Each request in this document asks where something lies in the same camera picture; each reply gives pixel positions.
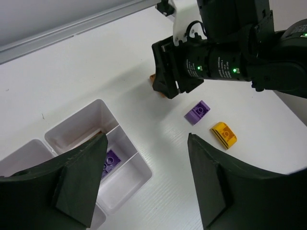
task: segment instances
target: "white table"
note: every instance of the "white table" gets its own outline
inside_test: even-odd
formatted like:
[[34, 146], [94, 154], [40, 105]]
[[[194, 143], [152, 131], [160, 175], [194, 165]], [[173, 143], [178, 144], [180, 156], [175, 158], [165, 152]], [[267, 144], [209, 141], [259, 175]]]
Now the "white table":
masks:
[[[238, 137], [228, 154], [279, 173], [307, 166], [307, 127], [273, 92], [209, 80], [173, 100], [154, 92], [151, 45], [171, 34], [150, 8], [0, 66], [0, 160], [103, 99], [153, 171], [103, 230], [201, 230], [187, 139], [222, 149], [209, 132], [219, 121]], [[191, 126], [183, 116], [200, 100], [211, 111]]]

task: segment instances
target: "white tray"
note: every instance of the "white tray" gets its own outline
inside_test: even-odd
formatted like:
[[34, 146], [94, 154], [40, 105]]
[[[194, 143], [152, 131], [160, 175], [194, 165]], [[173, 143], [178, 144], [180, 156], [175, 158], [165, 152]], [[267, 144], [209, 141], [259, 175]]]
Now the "white tray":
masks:
[[97, 99], [47, 131], [45, 140], [31, 140], [0, 161], [0, 176], [10, 176], [48, 161], [99, 131], [106, 133], [107, 151], [113, 150], [121, 162], [101, 180], [90, 228], [96, 230], [152, 177], [147, 163], [102, 100]]

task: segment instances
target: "gray wall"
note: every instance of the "gray wall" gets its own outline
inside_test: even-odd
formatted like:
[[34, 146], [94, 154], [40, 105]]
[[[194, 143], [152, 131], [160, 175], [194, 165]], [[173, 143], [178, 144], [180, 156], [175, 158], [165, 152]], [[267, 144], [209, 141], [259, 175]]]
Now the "gray wall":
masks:
[[[274, 12], [275, 30], [284, 30], [307, 18], [307, 0], [270, 0]], [[307, 125], [307, 99], [281, 92], [276, 94]]]
[[0, 46], [108, 10], [131, 0], [1, 0]]

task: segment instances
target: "white bracket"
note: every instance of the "white bracket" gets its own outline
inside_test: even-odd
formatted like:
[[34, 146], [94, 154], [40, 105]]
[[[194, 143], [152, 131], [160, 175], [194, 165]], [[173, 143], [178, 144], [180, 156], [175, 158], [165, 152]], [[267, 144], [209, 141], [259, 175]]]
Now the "white bracket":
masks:
[[[173, 25], [173, 42], [175, 46], [179, 45], [179, 40], [186, 42], [185, 36], [187, 27], [193, 21], [200, 21], [201, 16], [196, 0], [169, 0], [169, 4], [175, 9], [175, 20]], [[201, 25], [198, 23], [191, 29], [190, 36], [198, 33], [205, 38]]]

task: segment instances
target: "purple block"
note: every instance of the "purple block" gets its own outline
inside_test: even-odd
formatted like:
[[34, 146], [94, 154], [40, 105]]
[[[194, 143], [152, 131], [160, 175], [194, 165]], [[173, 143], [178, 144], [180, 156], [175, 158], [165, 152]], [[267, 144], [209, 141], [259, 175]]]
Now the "purple block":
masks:
[[110, 149], [106, 154], [106, 161], [104, 164], [104, 170], [102, 172], [102, 178], [109, 174], [119, 163], [121, 162], [120, 158]]
[[191, 109], [184, 117], [192, 124], [195, 125], [203, 116], [210, 110], [205, 102], [200, 101], [193, 109]]

